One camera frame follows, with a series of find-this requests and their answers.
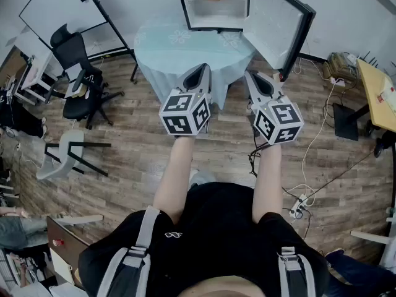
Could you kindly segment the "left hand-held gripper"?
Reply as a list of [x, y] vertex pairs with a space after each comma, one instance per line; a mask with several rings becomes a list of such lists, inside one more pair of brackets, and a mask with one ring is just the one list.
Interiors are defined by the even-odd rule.
[[159, 117], [171, 136], [196, 136], [208, 129], [212, 73], [207, 63], [190, 68], [177, 81], [164, 104]]

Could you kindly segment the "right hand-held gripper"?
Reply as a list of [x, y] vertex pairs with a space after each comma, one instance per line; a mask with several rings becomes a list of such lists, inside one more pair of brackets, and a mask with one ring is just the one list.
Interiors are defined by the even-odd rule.
[[281, 82], [257, 71], [245, 71], [252, 126], [270, 144], [294, 141], [304, 126], [298, 106], [285, 95]]

